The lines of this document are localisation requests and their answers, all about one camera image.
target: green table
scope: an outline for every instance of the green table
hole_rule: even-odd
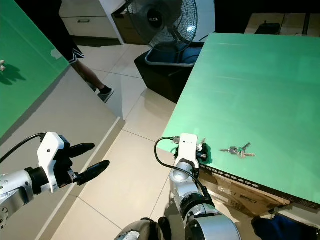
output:
[[[0,0],[0,139],[69,66],[13,0]]]
[[[206,137],[208,169],[320,204],[320,38],[211,34],[163,135],[181,133]]]

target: blue cloth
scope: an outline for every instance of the blue cloth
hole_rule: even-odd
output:
[[[272,220],[255,218],[251,222],[255,234],[262,240],[316,240],[317,229],[275,216]]]

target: floor tile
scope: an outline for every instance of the floor tile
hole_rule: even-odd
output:
[[[88,54],[91,53],[91,51],[94,49],[92,46],[78,46],[78,48],[83,53],[84,57],[86,57]]]
[[[159,139],[176,104],[146,89],[126,119],[124,130],[156,141]]]
[[[121,229],[79,198],[51,240],[114,240]]]
[[[170,196],[170,178],[168,177],[162,189],[162,192],[158,198],[158,201],[156,202],[156,205],[150,215],[150,219],[158,221],[159,218],[165,215],[165,211],[169,207],[171,199]]]
[[[141,78],[135,65],[135,59],[149,50],[150,47],[148,45],[130,45],[125,54],[112,68],[111,73]]]
[[[102,82],[114,89],[114,94],[106,105],[116,116],[124,120],[147,88],[141,78],[114,73],[109,73]]]
[[[159,149],[158,156],[174,162],[171,153]],[[156,161],[154,142],[122,131],[104,159],[110,166],[80,198],[121,228],[149,217],[170,172]]]
[[[128,48],[128,44],[94,47],[81,61],[91,69],[110,72]]]
[[[101,82],[103,82],[108,75],[108,72],[106,71],[100,71],[100,70],[94,70],[94,69],[92,71],[96,74],[96,76]]]

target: metal key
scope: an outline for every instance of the metal key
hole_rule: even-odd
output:
[[[204,137],[204,138],[202,139],[202,141],[200,142],[200,144],[198,144],[198,145],[196,146],[196,150],[197,150],[197,151],[199,151],[199,152],[202,151],[202,145],[205,143],[205,141],[206,141],[206,138]]]
[[[238,154],[238,148],[236,146],[231,146],[228,149],[221,149],[221,152],[228,152],[231,153],[232,155],[237,155]]]
[[[245,157],[254,157],[255,156],[254,153],[246,153],[245,151],[241,151],[241,150],[237,153],[237,155],[241,159],[244,159]]]
[[[243,147],[239,147],[238,148],[238,151],[239,152],[241,152],[241,151],[246,151],[246,149],[247,149],[247,147],[249,147],[251,145],[251,143],[250,142],[248,142],[245,146],[243,146]]]

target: leg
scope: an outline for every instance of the leg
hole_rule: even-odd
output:
[[[104,85],[97,75],[86,65],[84,65],[79,60],[71,64],[71,66],[77,71],[77,73],[86,81],[97,87],[99,90],[102,90],[106,85]]]

